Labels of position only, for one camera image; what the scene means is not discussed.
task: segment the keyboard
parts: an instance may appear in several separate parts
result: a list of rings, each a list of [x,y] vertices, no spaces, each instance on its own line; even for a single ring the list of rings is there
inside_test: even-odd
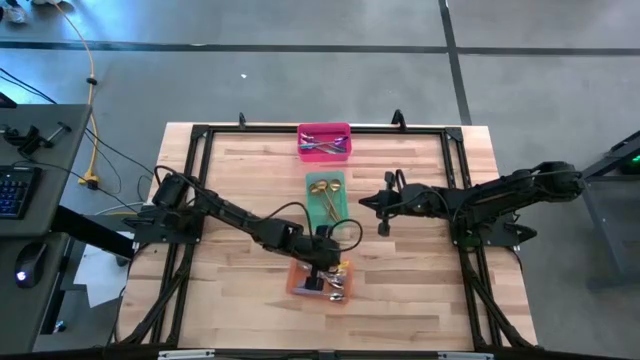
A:
[[[0,166],[0,220],[22,219],[42,169]]]

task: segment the orange container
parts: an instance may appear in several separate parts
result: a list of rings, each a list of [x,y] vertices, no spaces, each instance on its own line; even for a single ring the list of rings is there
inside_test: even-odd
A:
[[[340,291],[331,287],[325,280],[324,288],[322,292],[324,295],[300,295],[294,294],[293,289],[296,287],[304,287],[304,281],[309,276],[309,270],[304,269],[300,266],[298,260],[292,259],[289,265],[289,276],[287,278],[287,293],[297,296],[304,296],[309,299],[315,299],[318,301],[328,301],[333,304],[344,305],[349,302],[349,297],[351,296],[351,287],[353,285],[353,265],[349,260],[342,260],[340,263],[339,271],[345,271],[345,282],[344,282],[344,290]],[[329,294],[334,292],[342,292],[344,295],[344,299],[342,301],[330,301]]]

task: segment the floor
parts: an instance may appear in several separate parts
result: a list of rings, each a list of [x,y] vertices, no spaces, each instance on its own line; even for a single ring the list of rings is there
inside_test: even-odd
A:
[[[19,2],[29,24],[0,23],[0,66],[58,102],[83,103],[88,61],[68,43],[75,33],[54,8]],[[411,124],[488,125],[502,174],[545,160],[584,168],[638,130],[634,0],[73,0],[63,9],[102,49],[93,51],[101,138],[148,166],[166,122],[235,121],[240,111],[249,122],[387,123],[400,108]],[[42,102],[5,82],[0,91]],[[137,201],[141,170],[110,159],[119,197]],[[117,187],[104,161],[98,172]],[[74,180],[63,202],[84,213],[117,205]],[[640,357],[640,290],[585,285],[610,264],[584,203],[534,205],[521,222],[539,231],[521,256],[540,344]],[[104,344],[114,314],[114,302],[89,309],[72,293],[61,313],[68,330],[37,349]]]

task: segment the white paper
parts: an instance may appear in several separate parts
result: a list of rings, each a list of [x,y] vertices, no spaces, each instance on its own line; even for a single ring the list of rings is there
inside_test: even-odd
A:
[[[133,233],[119,234],[133,239]],[[128,269],[128,266],[118,266],[114,255],[87,245],[73,283],[86,285],[89,306],[98,306],[118,298],[127,284]]]

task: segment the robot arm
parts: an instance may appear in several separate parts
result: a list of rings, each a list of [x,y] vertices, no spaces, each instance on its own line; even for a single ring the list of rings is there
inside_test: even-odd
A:
[[[389,219],[398,215],[448,219],[454,231],[474,231],[540,201],[571,201],[584,189],[580,178],[573,165],[544,162],[469,189],[447,189],[406,184],[402,170],[397,170],[385,174],[386,190],[361,199],[360,204],[376,211],[382,220],[378,233],[383,236],[389,234]]]
[[[185,206],[184,198],[192,185],[197,186],[195,202]],[[198,227],[198,219],[211,216],[251,235],[266,251],[293,257],[321,271],[340,264],[340,247],[336,241],[313,235],[311,230],[305,235],[304,227],[291,221],[255,216],[221,198],[215,191],[199,187],[195,178],[167,174],[152,202],[155,213],[152,211],[147,216],[174,233],[189,233]]]

